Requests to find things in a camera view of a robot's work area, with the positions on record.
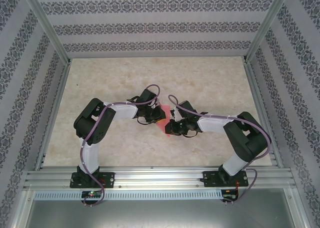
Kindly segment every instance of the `beige floor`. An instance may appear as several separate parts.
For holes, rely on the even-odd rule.
[[[188,100],[198,111],[237,115],[248,111],[257,118],[240,57],[153,57],[74,59],[64,89],[45,166],[76,166],[80,146],[73,128],[76,117],[97,97],[105,102],[140,95],[149,84]],[[225,134],[200,133],[194,138],[167,137],[155,125],[135,119],[113,121],[99,150],[102,166],[221,165],[233,153]],[[255,165],[271,165],[266,156]]]

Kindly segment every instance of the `wall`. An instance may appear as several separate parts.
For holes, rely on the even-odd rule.
[[[320,227],[320,0],[285,0],[251,61],[282,160]]]
[[[70,58],[245,55],[273,0],[39,0]]]
[[[0,0],[0,228],[38,158],[64,65],[26,0]]]

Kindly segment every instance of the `red object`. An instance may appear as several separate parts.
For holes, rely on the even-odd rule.
[[[164,132],[164,133],[166,133],[166,131],[165,131],[165,126],[166,126],[166,124],[168,124],[169,123],[169,121],[170,121],[170,115],[171,115],[171,113],[170,113],[170,106],[169,105],[162,105],[161,103],[160,103],[160,107],[161,107],[161,109],[165,112],[165,119],[162,119],[162,120],[160,120],[160,121],[158,121],[157,123],[156,123],[156,125]]]

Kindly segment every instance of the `purple cable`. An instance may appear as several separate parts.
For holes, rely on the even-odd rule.
[[[229,119],[230,119],[230,120],[236,120],[236,121],[240,121],[240,122],[243,122],[243,123],[247,123],[247,124],[249,124],[250,126],[256,128],[258,131],[260,131],[260,132],[263,134],[263,136],[264,136],[264,138],[265,138],[265,140],[266,140],[267,149],[266,149],[265,153],[263,153],[261,156],[255,157],[251,162],[249,162],[248,164],[246,164],[243,169],[246,169],[254,160],[257,160],[257,159],[260,159],[260,158],[262,158],[262,157],[265,157],[265,156],[269,153],[269,151],[270,151],[270,149],[271,149],[271,143],[270,143],[269,137],[268,137],[267,133],[266,133],[262,128],[260,128],[259,126],[257,126],[256,124],[254,124],[254,123],[252,123],[252,122],[250,122],[250,121],[247,121],[247,120],[245,120],[245,119],[238,118],[238,117],[200,114],[200,113],[193,112],[193,111],[190,111],[190,110],[188,110],[188,109],[185,109],[185,108],[181,107],[180,105],[178,105],[178,99],[177,99],[175,96],[173,96],[173,95],[169,95],[169,96],[168,96],[168,99],[170,100],[170,102],[172,102],[172,103],[174,104],[174,106],[176,106],[176,107],[180,108],[181,110],[186,111],[186,112],[188,112],[188,113],[191,113],[191,114],[194,114],[194,115],[197,115],[197,116],[200,116],[200,117],[209,117],[209,118],[219,118],[219,119],[227,119],[227,120],[229,120]],[[258,177],[258,172],[256,171],[256,169],[254,169],[254,168],[247,168],[246,170],[254,171],[254,172],[255,172],[255,177],[254,177],[253,182],[251,183],[251,185],[250,185],[250,186],[248,187],[248,189],[242,194],[242,196],[239,197],[239,199],[237,199],[237,201],[242,200],[242,198],[247,195],[248,191],[249,191],[249,190],[251,189],[251,187],[254,185],[254,183],[256,182],[256,179],[257,179],[257,177]]]
[[[83,151],[84,151],[84,147],[85,147],[85,144],[87,142],[87,140],[90,138],[90,136],[93,134],[93,132],[95,131],[97,125],[99,124],[100,120],[101,120],[101,117],[103,116],[103,114],[105,113],[106,109],[108,107],[111,107],[113,105],[119,105],[119,104],[129,104],[129,105],[146,105],[148,103],[151,103],[153,101],[155,101],[159,95],[160,95],[160,87],[156,84],[151,84],[149,85],[148,87],[146,87],[146,89],[150,88],[150,87],[157,87],[158,88],[158,94],[153,98],[151,99],[150,101],[147,101],[147,102],[139,102],[139,103],[134,103],[134,102],[115,102],[115,103],[111,103],[111,104],[108,104],[107,106],[105,106],[101,112],[101,114],[99,115],[97,121],[95,122],[94,126],[92,127],[91,131],[89,132],[89,134],[87,135],[87,137],[83,140],[82,142],[82,145],[81,145],[81,150],[80,150],[80,159],[81,159],[81,163],[83,165],[83,168],[85,169],[86,173],[101,187],[101,190],[102,190],[102,197],[99,201],[97,201],[96,203],[92,204],[92,205],[89,205],[86,203],[86,197],[85,199],[83,200],[83,203],[84,203],[84,206],[90,206],[90,207],[94,207],[98,204],[100,204],[104,198],[105,198],[105,188],[104,186],[89,172],[89,170],[87,169],[87,166],[85,164],[85,161],[84,161],[84,157],[83,157]]]

